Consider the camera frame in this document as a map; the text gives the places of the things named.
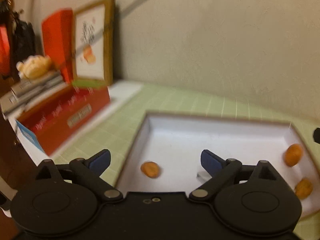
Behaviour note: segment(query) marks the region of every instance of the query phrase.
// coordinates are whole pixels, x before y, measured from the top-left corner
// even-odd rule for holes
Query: picture frame
[[[113,20],[115,0],[98,0],[74,11],[72,60],[75,83],[113,83]]]

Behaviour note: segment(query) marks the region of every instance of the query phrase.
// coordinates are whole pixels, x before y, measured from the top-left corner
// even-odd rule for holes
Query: open red box
[[[17,124],[30,142],[50,155],[109,102],[108,87],[69,85],[23,113]]]

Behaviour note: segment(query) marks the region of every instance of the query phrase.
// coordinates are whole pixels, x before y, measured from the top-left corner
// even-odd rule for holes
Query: white tabletop
[[[36,105],[39,101],[43,100],[44,98],[47,98],[53,93],[61,90],[65,86],[66,86],[65,83],[60,84],[50,89],[49,91],[42,93],[41,95],[36,97],[34,100],[32,100],[28,104],[28,109]],[[69,137],[62,145],[60,145],[60,147],[57,148],[50,157],[48,157],[44,152],[39,150],[27,138],[25,138],[20,132],[20,130],[18,130],[17,132],[18,139],[20,140],[22,146],[24,147],[24,149],[26,150],[30,158],[33,160],[33,162],[36,165],[39,165],[39,163],[44,159],[49,159],[49,158],[59,156],[66,148],[68,148],[79,137],[81,137],[83,134],[91,130],[92,127],[101,123],[104,119],[106,119],[108,116],[113,114],[117,109],[119,109],[125,102],[127,102],[130,98],[132,98],[135,94],[137,94],[141,90],[142,86],[143,86],[142,83],[132,82],[132,81],[123,81],[123,80],[116,82],[112,86],[109,86],[108,89],[109,89],[109,94],[111,99],[110,103],[107,106],[105,106],[101,111],[99,111],[94,117],[92,117],[87,123],[85,123],[80,129],[78,129],[75,133],[73,133],[73,135]],[[20,107],[7,117],[14,131],[16,130],[16,127],[17,127],[16,118],[20,116],[21,111],[22,111],[22,108]]]

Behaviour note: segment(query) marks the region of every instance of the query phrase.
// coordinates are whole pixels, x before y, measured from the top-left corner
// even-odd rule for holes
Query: textured wall
[[[36,31],[91,0],[16,0]],[[117,0],[115,72],[320,119],[320,0]]]

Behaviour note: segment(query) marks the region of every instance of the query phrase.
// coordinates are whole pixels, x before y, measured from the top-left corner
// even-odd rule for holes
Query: white paper
[[[103,34],[105,6],[76,16],[76,72],[78,77],[104,80]]]

